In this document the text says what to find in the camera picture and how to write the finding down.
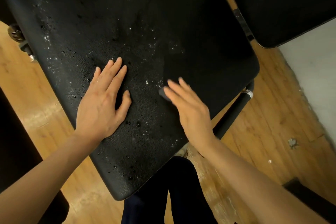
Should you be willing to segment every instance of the person's left hand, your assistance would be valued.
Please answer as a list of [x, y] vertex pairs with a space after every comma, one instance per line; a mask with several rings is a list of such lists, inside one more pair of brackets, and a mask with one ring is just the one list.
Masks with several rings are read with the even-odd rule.
[[116, 131], [131, 105], [130, 94], [126, 90], [119, 109], [115, 109], [117, 93], [127, 72], [126, 65], [120, 69], [121, 64], [122, 59], [119, 57], [115, 63], [109, 60], [102, 72], [97, 67], [78, 107], [74, 135], [80, 137], [80, 140], [88, 140], [95, 147]]

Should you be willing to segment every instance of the metal ring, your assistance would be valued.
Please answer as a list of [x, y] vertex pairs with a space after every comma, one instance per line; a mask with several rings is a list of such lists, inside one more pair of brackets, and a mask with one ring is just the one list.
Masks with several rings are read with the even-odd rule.
[[246, 94], [248, 94], [248, 95], [250, 96], [251, 99], [253, 98], [253, 91], [251, 91], [251, 90], [243, 90], [242, 93], [246, 93]]

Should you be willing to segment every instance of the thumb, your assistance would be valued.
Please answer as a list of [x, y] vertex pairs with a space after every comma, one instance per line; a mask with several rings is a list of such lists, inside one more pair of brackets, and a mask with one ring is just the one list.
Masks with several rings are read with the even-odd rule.
[[126, 90], [123, 94], [123, 101], [120, 107], [118, 108], [118, 110], [115, 112], [115, 118], [119, 124], [121, 124], [126, 118], [126, 115], [127, 115], [127, 112], [128, 112], [128, 109], [131, 103], [132, 103], [132, 100], [129, 94], [129, 90]]

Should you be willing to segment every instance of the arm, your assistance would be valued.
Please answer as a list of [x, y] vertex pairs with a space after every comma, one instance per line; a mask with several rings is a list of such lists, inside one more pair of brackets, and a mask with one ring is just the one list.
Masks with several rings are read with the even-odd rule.
[[110, 60], [96, 68], [77, 113], [77, 127], [68, 141], [0, 194], [1, 223], [38, 223], [62, 185], [78, 165], [126, 117], [131, 99], [128, 90], [115, 110], [115, 100], [127, 67]]
[[164, 91], [177, 107], [190, 143], [235, 189], [260, 223], [327, 223], [300, 200], [238, 157], [212, 132], [208, 108], [182, 78]]

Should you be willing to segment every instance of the hand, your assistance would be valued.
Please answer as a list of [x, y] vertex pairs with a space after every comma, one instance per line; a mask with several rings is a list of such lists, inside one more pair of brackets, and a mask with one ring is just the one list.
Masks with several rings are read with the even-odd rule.
[[209, 109], [181, 77], [179, 83], [168, 80], [169, 87], [164, 87], [164, 92], [177, 107], [188, 140], [201, 152], [215, 138]]
[[109, 60], [102, 72], [97, 67], [78, 107], [75, 135], [81, 140], [88, 140], [94, 147], [116, 131], [131, 105], [129, 91], [126, 90], [119, 109], [115, 109], [117, 93], [127, 72], [126, 65], [120, 69], [121, 64], [119, 57], [115, 63]]

